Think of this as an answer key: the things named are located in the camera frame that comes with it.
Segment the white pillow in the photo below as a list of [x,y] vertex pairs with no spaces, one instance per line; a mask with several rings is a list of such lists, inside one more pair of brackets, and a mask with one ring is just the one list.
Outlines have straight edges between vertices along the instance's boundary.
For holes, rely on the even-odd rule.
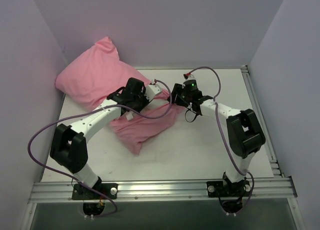
[[[142,115],[147,115],[148,112],[150,111],[153,111],[153,110],[156,110],[160,107],[163,107],[165,105],[167,105],[169,102],[167,100],[164,100],[164,99],[153,99],[146,107],[144,107],[142,110],[141,110],[141,114]],[[131,121],[134,117],[135,117],[135,113],[132,112],[132,111],[129,111],[129,112],[126,112],[124,114],[125,118],[128,120],[128,121]]]

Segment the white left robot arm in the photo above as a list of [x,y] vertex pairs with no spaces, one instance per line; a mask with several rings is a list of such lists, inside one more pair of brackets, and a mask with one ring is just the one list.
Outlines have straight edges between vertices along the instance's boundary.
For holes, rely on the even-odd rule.
[[98,105],[98,112],[70,125],[62,123],[55,128],[49,155],[85,184],[82,192],[88,199],[95,200],[101,193],[101,187],[97,184],[99,177],[88,164],[88,141],[108,123],[128,111],[114,105],[123,105],[137,112],[146,107],[149,103],[146,90],[143,81],[131,77],[126,86],[111,93]]

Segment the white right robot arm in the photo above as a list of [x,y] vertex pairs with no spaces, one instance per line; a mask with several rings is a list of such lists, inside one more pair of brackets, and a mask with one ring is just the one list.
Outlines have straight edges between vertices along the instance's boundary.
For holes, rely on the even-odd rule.
[[171,93],[173,104],[191,110],[196,116],[216,120],[231,161],[225,171],[228,180],[222,183],[222,190],[232,197],[240,191],[239,182],[249,174],[250,163],[265,144],[266,137],[254,110],[232,108],[217,102],[216,98],[204,95],[194,79],[176,83]]

